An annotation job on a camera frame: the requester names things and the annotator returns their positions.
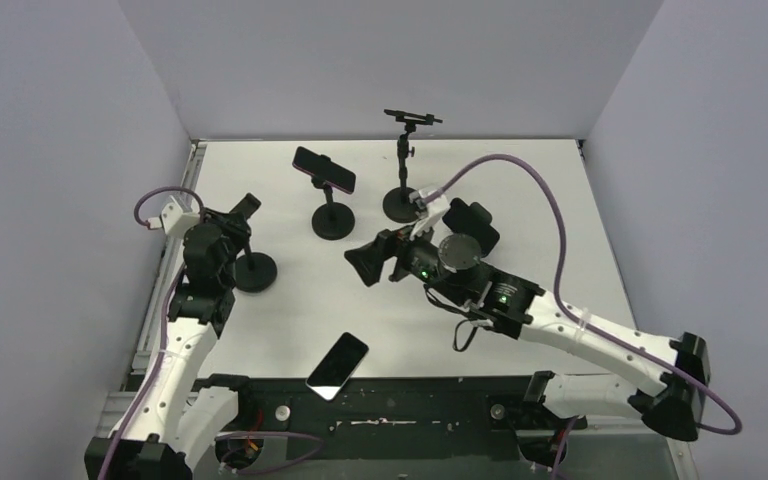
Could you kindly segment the magenta edged phone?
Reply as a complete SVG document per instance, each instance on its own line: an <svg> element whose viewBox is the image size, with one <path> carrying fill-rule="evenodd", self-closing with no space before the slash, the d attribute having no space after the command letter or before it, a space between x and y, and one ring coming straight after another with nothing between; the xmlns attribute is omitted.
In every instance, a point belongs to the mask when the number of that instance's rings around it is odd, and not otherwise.
<svg viewBox="0 0 768 480"><path fill-rule="evenodd" d="M337 190L353 194L356 188L356 174L333 162L328 156L317 154L305 147L296 148L292 166L297 170L323 181Z"/></svg>

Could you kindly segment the silver black phone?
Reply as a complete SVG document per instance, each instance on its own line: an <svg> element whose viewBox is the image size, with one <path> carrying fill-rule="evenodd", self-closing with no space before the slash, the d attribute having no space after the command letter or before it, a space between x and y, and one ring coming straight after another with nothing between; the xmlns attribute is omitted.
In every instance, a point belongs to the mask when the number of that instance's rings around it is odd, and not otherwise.
<svg viewBox="0 0 768 480"><path fill-rule="evenodd" d="M306 387L322 400L333 401L368 352L365 342L344 332L307 377Z"/></svg>

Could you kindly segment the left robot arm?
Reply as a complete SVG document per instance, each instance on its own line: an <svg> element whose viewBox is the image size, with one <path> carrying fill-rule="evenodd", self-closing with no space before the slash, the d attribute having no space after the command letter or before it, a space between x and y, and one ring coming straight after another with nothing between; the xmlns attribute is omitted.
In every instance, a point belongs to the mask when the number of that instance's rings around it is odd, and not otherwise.
<svg viewBox="0 0 768 480"><path fill-rule="evenodd" d="M190 479L227 425L243 429L256 402L232 387L207 387L187 402L198 372L216 346L235 303L235 265L251 236L249 218L261 203L246 194L229 212L205 207L184 187L167 194L159 213L137 223L179 239L183 263L162 302L158 345L136 396L105 437L84 453L91 479Z"/></svg>

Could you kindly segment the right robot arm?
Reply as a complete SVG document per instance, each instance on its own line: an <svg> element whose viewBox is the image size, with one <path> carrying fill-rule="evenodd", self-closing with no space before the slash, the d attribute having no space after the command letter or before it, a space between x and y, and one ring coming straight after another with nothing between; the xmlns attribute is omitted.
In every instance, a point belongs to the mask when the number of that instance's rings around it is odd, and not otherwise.
<svg viewBox="0 0 768 480"><path fill-rule="evenodd" d="M558 302L553 292L486 263L478 241L465 234L433 244L430 234L412 236L408 227L383 230L344 257L366 286L378 283L384 264L394 260L389 281L418 279L431 297L445 299L443 309L474 327L550 346L602 368L600 374L536 375L537 386L522 400L530 424L614 416L639 419L675 440L698 439L702 389L710 382L702 337L647 334Z"/></svg>

